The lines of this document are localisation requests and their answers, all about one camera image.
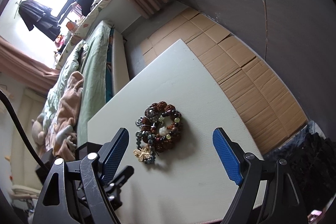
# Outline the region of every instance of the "metal screw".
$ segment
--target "metal screw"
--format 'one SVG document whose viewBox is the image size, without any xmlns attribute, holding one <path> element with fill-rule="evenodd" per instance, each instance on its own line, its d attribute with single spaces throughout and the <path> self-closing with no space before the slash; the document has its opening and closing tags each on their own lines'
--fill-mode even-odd
<svg viewBox="0 0 336 224">
<path fill-rule="evenodd" d="M 63 163 L 63 159 L 62 158 L 58 158 L 54 162 L 54 164 L 56 164 L 56 165 L 61 165 L 62 163 Z"/>
<path fill-rule="evenodd" d="M 252 154 L 252 153 L 246 153 L 245 157 L 248 159 L 248 160 L 253 160 L 255 158 L 255 155 Z"/>
<path fill-rule="evenodd" d="M 279 162 L 280 162 L 281 165 L 286 165 L 287 164 L 287 161 L 285 159 L 280 159 Z"/>
<path fill-rule="evenodd" d="M 89 160 L 94 160 L 95 158 L 97 158 L 97 156 L 98 156 L 97 153 L 92 152 L 92 153 L 90 153 L 90 154 L 87 155 L 87 158 L 88 158 Z"/>
</svg>

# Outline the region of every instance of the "brown bead bracelet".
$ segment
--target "brown bead bracelet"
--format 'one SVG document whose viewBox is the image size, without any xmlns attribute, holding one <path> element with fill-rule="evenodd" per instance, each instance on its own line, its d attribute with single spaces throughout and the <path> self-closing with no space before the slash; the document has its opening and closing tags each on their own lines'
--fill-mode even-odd
<svg viewBox="0 0 336 224">
<path fill-rule="evenodd" d="M 146 164 L 154 163 L 156 152 L 164 152 L 171 149 L 181 139 L 182 130 L 181 113 L 173 105 L 167 105 L 162 101 L 153 103 L 145 110 L 145 116 L 141 116 L 135 124 L 141 128 L 137 131 L 137 149 L 133 151 L 139 161 Z M 165 127 L 165 117 L 170 117 L 171 125 Z M 147 143 L 142 148 L 141 141 Z"/>
</svg>

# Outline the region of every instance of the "green blanket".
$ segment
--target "green blanket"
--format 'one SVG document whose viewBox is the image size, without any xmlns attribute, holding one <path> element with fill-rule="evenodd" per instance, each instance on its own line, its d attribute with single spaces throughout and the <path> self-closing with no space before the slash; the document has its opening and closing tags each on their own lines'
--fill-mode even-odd
<svg viewBox="0 0 336 224">
<path fill-rule="evenodd" d="M 78 147 L 87 142 L 87 122 L 106 104 L 106 51 L 110 29 L 111 25 L 102 21 L 86 39 L 89 48 L 80 71 L 84 88 L 77 123 Z"/>
</svg>

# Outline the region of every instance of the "gray floor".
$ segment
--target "gray floor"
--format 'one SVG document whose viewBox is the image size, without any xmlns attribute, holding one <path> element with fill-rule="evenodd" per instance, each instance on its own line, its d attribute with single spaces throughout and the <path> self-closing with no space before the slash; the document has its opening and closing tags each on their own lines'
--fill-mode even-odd
<svg viewBox="0 0 336 224">
<path fill-rule="evenodd" d="M 186 5 L 174 1 L 157 12 L 150 19 L 144 19 L 143 17 L 138 18 L 122 33 L 127 39 L 125 43 L 125 54 L 130 80 L 146 66 L 140 49 L 140 43 L 172 20 L 185 8 L 187 8 Z"/>
</svg>

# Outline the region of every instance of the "cardboard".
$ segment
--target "cardboard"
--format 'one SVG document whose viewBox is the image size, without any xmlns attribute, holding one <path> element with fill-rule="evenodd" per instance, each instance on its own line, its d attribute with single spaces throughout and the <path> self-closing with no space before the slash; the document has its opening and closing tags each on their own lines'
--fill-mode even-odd
<svg viewBox="0 0 336 224">
<path fill-rule="evenodd" d="M 188 7 L 180 15 L 184 16 L 187 20 L 191 20 L 194 16 L 198 15 L 199 12 L 193 8 Z"/>
<path fill-rule="evenodd" d="M 145 60 L 145 64 L 146 66 L 148 64 L 150 64 L 155 58 L 157 58 L 157 55 L 154 51 L 153 48 L 151 48 L 148 52 L 146 52 L 144 55 L 143 55 L 143 58 Z"/>
<path fill-rule="evenodd" d="M 210 29 L 216 23 L 213 22 L 211 19 L 207 18 L 202 14 L 198 14 L 197 16 L 193 17 L 190 22 L 195 24 L 198 28 L 200 28 L 203 32 Z"/>
<path fill-rule="evenodd" d="M 181 26 L 183 23 L 185 23 L 187 21 L 188 20 L 185 17 L 183 17 L 181 15 L 177 15 L 171 21 L 167 22 L 160 29 L 158 29 L 155 33 L 153 33 L 148 38 L 148 40 L 154 46 L 156 43 L 161 41 L 164 37 L 169 35 L 172 31 L 176 30 L 179 26 Z"/>
<path fill-rule="evenodd" d="M 209 30 L 207 30 L 206 35 L 209 36 L 213 41 L 217 44 L 221 42 L 224 38 L 226 38 L 230 32 L 226 30 L 219 24 L 213 25 Z"/>
<path fill-rule="evenodd" d="M 140 44 L 142 55 L 148 52 L 152 48 L 152 43 L 146 38 Z"/>
<path fill-rule="evenodd" d="M 268 65 L 194 9 L 184 10 L 141 43 L 146 65 L 180 38 L 225 92 L 262 154 L 306 123 L 301 107 Z"/>
</svg>

